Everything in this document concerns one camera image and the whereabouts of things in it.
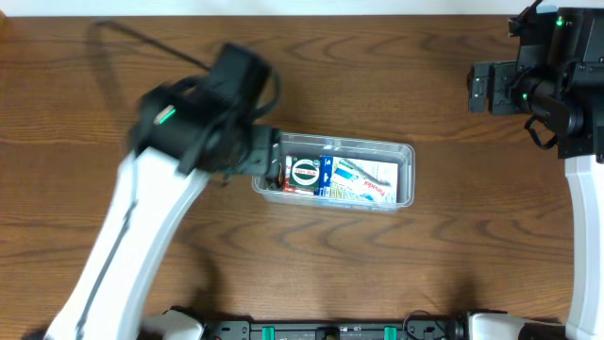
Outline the clear plastic container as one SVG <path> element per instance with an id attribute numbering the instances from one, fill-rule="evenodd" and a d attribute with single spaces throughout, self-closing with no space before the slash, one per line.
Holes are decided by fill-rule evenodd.
<path id="1" fill-rule="evenodd" d="M 300 195 L 275 190 L 273 180 L 253 178 L 252 188 L 268 201 L 395 212 L 414 200 L 415 153 L 408 144 L 285 133 L 281 147 L 284 174 L 288 155 L 320 160 L 319 188 L 315 195 Z"/>

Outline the dark bottle white cap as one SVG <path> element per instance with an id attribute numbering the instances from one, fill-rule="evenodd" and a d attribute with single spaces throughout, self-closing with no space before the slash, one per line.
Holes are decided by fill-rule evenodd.
<path id="1" fill-rule="evenodd" d="M 283 168 L 283 165 L 280 163 L 278 165 L 278 174 L 273 181 L 274 189 L 280 190 L 283 187 L 283 183 L 284 183 L 284 168 Z"/>

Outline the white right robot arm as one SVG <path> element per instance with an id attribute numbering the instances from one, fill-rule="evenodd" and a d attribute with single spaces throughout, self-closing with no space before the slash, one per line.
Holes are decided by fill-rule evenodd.
<path id="1" fill-rule="evenodd" d="M 468 339 L 600 339 L 603 336 L 603 10 L 533 2 L 509 18 L 515 60 L 477 62 L 468 109 L 525 114 L 541 149 L 564 161 L 574 223 L 574 283 L 565 324 L 508 314 L 468 317 Z"/>

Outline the green Zam-Buk box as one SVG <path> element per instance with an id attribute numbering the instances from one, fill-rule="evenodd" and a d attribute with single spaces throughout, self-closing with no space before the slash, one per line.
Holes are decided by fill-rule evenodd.
<path id="1" fill-rule="evenodd" d="M 319 159 L 292 156 L 290 184 L 296 189 L 315 192 L 320 183 L 320 166 Z"/>

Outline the red medicine box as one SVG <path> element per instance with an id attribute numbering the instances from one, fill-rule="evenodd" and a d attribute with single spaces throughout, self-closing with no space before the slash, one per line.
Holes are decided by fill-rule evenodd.
<path id="1" fill-rule="evenodd" d="M 293 155 L 288 155 L 285 158 L 285 174 L 284 174 L 285 179 L 284 179 L 283 191 L 289 192 L 289 193 L 296 193 L 296 194 L 300 194 L 300 195 L 311 195 L 311 196 L 315 195 L 318 189 L 315 192 L 311 192 L 311 191 L 296 189 L 290 184 L 289 170 L 291 167 L 291 157 L 292 156 Z"/>

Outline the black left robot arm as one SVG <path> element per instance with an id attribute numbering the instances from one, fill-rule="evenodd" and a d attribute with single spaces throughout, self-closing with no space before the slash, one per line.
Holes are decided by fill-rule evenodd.
<path id="1" fill-rule="evenodd" d="M 103 226 L 47 339 L 134 339 L 166 250 L 214 174 L 278 175 L 280 132 L 257 125 L 280 98 L 277 75 L 190 76 L 140 102 Z"/>

